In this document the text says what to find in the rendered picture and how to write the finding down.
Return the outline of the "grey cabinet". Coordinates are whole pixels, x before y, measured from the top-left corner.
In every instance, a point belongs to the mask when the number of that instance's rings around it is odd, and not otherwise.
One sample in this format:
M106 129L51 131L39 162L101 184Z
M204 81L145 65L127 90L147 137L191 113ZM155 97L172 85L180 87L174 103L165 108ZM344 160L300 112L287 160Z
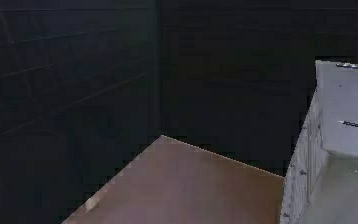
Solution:
M317 86L284 179L279 224L358 224L358 69L315 62Z

